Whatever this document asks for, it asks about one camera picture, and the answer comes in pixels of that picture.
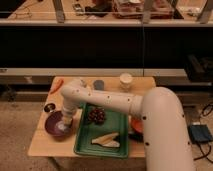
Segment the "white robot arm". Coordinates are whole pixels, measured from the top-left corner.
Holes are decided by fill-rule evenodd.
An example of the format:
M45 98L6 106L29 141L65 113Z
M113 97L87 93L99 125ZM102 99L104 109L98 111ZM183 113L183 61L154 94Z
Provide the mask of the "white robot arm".
M140 117L148 171L195 171L182 105L169 89L156 87L139 95L88 90L81 79L62 87L62 114L74 115L80 102Z

